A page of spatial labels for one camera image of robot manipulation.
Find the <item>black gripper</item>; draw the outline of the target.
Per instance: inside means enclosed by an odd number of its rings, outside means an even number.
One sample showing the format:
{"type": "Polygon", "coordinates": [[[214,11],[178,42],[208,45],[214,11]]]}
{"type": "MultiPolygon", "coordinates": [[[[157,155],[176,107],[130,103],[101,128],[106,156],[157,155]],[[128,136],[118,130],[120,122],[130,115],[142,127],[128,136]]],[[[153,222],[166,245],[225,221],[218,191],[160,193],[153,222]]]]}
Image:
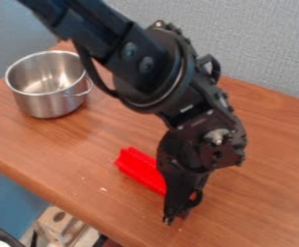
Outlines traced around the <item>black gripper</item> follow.
{"type": "Polygon", "coordinates": [[[220,76],[198,74],[177,87],[158,110],[168,132],[157,147],[166,186],[162,222],[169,225],[202,201],[208,175],[244,161],[246,136],[220,76]]]}

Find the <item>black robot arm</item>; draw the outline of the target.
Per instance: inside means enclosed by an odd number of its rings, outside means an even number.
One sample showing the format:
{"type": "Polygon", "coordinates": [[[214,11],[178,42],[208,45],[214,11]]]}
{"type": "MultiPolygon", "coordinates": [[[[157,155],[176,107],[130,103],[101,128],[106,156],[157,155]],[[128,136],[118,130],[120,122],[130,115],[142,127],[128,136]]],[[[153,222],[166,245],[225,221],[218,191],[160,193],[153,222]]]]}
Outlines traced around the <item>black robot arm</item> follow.
{"type": "Polygon", "coordinates": [[[17,0],[73,42],[98,89],[168,127],[156,151],[166,194],[162,221],[201,203],[210,173],[244,161],[242,122],[218,87],[221,67],[161,20],[142,28],[102,0],[17,0]]]}

